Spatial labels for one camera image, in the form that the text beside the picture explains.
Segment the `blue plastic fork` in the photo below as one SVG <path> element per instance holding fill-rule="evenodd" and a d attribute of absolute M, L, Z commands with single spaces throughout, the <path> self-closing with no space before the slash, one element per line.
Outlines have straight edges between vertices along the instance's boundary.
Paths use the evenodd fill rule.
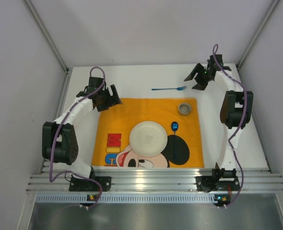
<path fill-rule="evenodd" d="M 161 91 L 161 90 L 177 90 L 177 91 L 182 91 L 184 89 L 186 89 L 186 86 L 182 86 L 182 87 L 176 87 L 176 88 L 152 88 L 152 91 Z"/>

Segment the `small grey cup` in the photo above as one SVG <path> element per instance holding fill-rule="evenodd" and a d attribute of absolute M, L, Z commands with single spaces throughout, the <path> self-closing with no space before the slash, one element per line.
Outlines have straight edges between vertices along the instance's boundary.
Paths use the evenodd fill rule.
<path fill-rule="evenodd" d="M 181 116 L 188 116 L 192 111 L 192 107 L 189 103 L 181 103 L 178 106 L 178 113 Z"/>

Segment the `orange Mickey Mouse cloth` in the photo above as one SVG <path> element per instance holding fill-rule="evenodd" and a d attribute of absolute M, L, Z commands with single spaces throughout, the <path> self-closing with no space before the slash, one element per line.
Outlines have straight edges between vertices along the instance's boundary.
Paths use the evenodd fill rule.
<path fill-rule="evenodd" d="M 203 168 L 195 98 L 123 98 L 101 112 L 93 166 Z"/>

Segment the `cream round plate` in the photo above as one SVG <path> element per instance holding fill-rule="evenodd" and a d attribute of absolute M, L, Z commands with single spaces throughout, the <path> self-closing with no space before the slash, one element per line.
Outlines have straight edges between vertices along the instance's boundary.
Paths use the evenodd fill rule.
<path fill-rule="evenodd" d="M 130 132 L 130 146 L 139 155 L 153 157 L 167 146 L 167 132 L 153 121 L 138 123 Z"/>

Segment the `blue plastic spoon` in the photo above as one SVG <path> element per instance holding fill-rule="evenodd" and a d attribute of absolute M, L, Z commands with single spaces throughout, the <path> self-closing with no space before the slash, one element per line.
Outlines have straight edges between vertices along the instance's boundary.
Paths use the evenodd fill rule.
<path fill-rule="evenodd" d="M 174 132 L 174 159 L 177 159 L 177 147 L 176 147 L 176 132 L 178 131 L 178 122 L 174 121 L 171 124 L 171 129 Z"/>

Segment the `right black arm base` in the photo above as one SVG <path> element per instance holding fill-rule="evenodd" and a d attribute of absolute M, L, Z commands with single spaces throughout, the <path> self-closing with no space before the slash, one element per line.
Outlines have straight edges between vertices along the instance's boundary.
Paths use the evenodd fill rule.
<path fill-rule="evenodd" d="M 213 178 L 212 176 L 197 176 L 196 177 L 197 190 L 201 192 L 212 192 L 212 191 L 238 191 L 240 189 L 240 182 L 238 177 L 231 178 Z"/>

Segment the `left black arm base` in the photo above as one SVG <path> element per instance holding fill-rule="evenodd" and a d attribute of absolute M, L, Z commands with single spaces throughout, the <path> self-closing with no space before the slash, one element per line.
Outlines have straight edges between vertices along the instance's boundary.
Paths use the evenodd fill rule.
<path fill-rule="evenodd" d="M 107 192 L 110 190 L 111 187 L 111 177 L 110 176 L 97 176 L 94 179 L 97 181 L 101 187 L 103 192 Z M 71 177 L 70 192 L 99 192 L 99 186 L 94 183 L 90 182 L 89 180 L 85 180 L 79 177 Z"/>

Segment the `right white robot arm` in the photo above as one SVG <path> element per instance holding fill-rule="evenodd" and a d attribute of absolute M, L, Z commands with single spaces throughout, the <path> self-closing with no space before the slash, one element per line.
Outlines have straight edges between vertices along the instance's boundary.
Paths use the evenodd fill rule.
<path fill-rule="evenodd" d="M 223 179 L 236 178 L 239 160 L 236 149 L 246 124 L 250 122 L 253 92 L 233 78 L 230 67 L 223 64 L 222 55 L 213 54 L 207 60 L 207 67 L 198 63 L 184 81 L 195 80 L 193 90 L 204 91 L 209 82 L 214 81 L 224 93 L 220 110 L 220 121 L 224 125 L 224 137 L 220 156 L 212 169 L 214 183 Z"/>

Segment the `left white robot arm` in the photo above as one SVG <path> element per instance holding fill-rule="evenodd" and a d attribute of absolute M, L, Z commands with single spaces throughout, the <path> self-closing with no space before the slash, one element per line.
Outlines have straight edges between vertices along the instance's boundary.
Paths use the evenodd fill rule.
<path fill-rule="evenodd" d="M 50 182 L 63 173 L 90 177 L 92 167 L 79 156 L 75 129 L 94 109 L 101 112 L 121 103 L 114 84 L 107 87 L 104 78 L 90 77 L 88 86 L 76 95 L 72 105 L 54 121 L 43 124 L 42 156 L 50 161 Z"/>

